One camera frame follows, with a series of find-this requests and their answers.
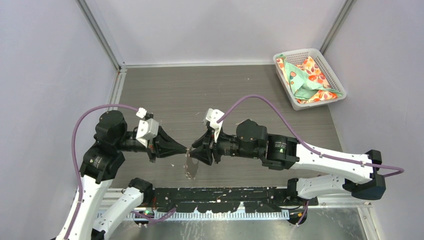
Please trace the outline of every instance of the white plastic basket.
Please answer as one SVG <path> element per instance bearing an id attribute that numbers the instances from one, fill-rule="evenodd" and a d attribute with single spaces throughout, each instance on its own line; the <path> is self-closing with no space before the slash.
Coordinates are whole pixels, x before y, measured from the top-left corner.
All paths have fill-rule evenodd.
<path id="1" fill-rule="evenodd" d="M 290 86 L 288 86 L 286 79 L 284 78 L 283 72 L 281 71 L 280 67 L 277 64 L 277 56 L 280 54 L 283 54 L 284 56 L 286 56 L 285 60 L 294 65 L 303 63 L 305 59 L 311 56 L 313 60 L 315 60 L 315 63 L 318 64 L 321 72 L 324 73 L 328 83 L 331 85 L 331 88 L 339 91 L 343 95 L 338 98 L 329 99 L 325 101 L 316 101 L 316 102 L 305 103 L 305 104 L 298 103 L 292 91 L 290 90 Z M 293 50 L 293 51 L 285 51 L 285 52 L 276 54 L 273 59 L 274 59 L 278 78 L 282 86 L 284 87 L 285 93 L 288 95 L 288 99 L 290 100 L 294 110 L 298 111 L 298 110 L 318 107 L 318 106 L 334 103 L 336 101 L 340 101 L 346 98 L 345 88 L 342 86 L 336 74 L 331 69 L 329 63 L 326 61 L 326 59 L 324 58 L 324 56 L 321 54 L 321 52 L 318 49 L 304 48 L 304 49 Z"/>

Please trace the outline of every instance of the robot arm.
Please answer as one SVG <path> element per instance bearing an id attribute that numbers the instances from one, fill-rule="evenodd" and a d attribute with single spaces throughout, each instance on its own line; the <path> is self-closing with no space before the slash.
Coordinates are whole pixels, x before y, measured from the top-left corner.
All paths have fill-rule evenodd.
<path id="1" fill-rule="evenodd" d="M 103 197 L 111 186 L 119 167 L 125 161 L 125 152 L 145 152 L 151 162 L 175 154 L 185 154 L 186 147 L 177 143 L 153 119 L 153 114 L 140 108 L 136 114 L 142 118 L 138 127 L 127 131 L 127 123 L 120 111 L 107 111 L 100 116 L 95 127 L 95 143 L 83 156 L 79 172 L 83 178 L 83 198 L 71 229 L 69 240 L 109 239 L 124 217 L 143 201 L 149 201 L 152 185 L 133 179 L 126 194 L 103 216 L 96 219 Z M 78 206 L 78 191 L 69 216 L 57 240 L 64 239 L 68 226 Z"/>
<path id="2" fill-rule="evenodd" d="M 371 150 L 365 154 L 348 154 L 313 145 L 309 146 L 322 154 L 363 162 L 363 165 L 336 161 L 316 155 L 305 148 L 296 138 L 269 134 L 265 126 L 245 120 L 237 126 L 236 135 L 225 134 L 222 122 L 216 121 L 224 115 L 217 109 L 206 112 L 204 123 L 207 132 L 192 144 L 190 156 L 212 165 L 219 163 L 221 156 L 260 159 L 262 166 L 273 170 L 306 169 L 330 175 L 314 178 L 293 178 L 287 183 L 291 197 L 309 200 L 317 196 L 351 193 L 355 198 L 378 200 L 386 190 L 384 176 L 375 167 L 365 163 L 382 164 L 381 153 Z"/>

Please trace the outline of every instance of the metal floor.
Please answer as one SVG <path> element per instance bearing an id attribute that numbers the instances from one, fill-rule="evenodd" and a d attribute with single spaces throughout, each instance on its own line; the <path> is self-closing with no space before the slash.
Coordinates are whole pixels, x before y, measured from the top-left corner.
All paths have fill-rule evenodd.
<path id="1" fill-rule="evenodd" d="M 299 228 L 286 220 L 165 221 L 147 228 L 123 221 L 110 239 L 366 240 L 367 236 L 357 208 L 311 208 Z"/>
<path id="2" fill-rule="evenodd" d="M 188 66 L 129 68 L 120 104 L 143 107 L 154 113 L 163 129 L 176 141 L 190 145 L 205 133 L 202 118 L 208 108 L 225 112 L 248 94 L 268 98 L 303 139 L 313 145 L 341 151 L 327 106 L 294 111 L 276 75 L 274 65 Z M 128 129 L 138 125 L 133 112 L 120 109 Z M 248 99 L 224 121 L 223 130 L 235 134 L 236 124 L 252 119 L 271 134 L 291 136 L 271 108 L 259 99 Z M 155 187 L 286 186 L 294 177 L 311 178 L 310 170 L 269 170 L 260 160 L 222 157 L 212 166 L 199 163 L 195 180 L 185 175 L 186 157 L 176 155 L 149 162 L 145 153 L 125 153 L 112 188 L 125 188 L 138 177 Z"/>

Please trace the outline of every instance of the white wall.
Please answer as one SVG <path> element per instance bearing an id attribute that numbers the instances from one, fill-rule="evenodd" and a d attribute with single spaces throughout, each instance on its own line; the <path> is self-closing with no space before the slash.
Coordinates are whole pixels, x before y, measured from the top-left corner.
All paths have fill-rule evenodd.
<path id="1" fill-rule="evenodd" d="M 71 133 L 116 71 L 74 0 L 0 3 L 0 238 L 51 239 L 76 191 Z M 81 125 L 77 156 L 100 112 Z"/>
<path id="2" fill-rule="evenodd" d="M 282 51 L 319 49 L 344 0 L 89 3 L 100 10 L 125 63 L 149 65 L 270 63 Z"/>
<path id="3" fill-rule="evenodd" d="M 344 150 L 405 168 L 374 203 L 386 239 L 423 239 L 424 2 L 357 1 L 325 57 L 347 98 L 330 111 Z"/>

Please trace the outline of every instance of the white cable clip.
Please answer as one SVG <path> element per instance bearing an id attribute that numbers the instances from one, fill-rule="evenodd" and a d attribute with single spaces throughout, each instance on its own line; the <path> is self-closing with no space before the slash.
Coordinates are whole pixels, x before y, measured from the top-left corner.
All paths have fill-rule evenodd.
<path id="1" fill-rule="evenodd" d="M 146 114 L 147 114 L 147 110 L 146 109 L 144 109 L 144 108 L 142 108 L 142 107 L 140 107 L 139 109 L 138 109 L 138 112 L 135 114 L 137 117 L 139 117 L 139 118 L 141 118 L 141 119 L 144 119 L 145 118 L 145 116 L 146 116 Z"/>
<path id="2" fill-rule="evenodd" d="M 223 121 L 217 123 L 222 116 L 224 116 L 222 111 L 209 108 L 203 118 L 203 123 L 206 125 L 209 122 L 209 126 L 214 129 L 213 140 L 215 143 L 218 141 L 218 136 L 220 135 L 221 128 L 223 127 Z"/>

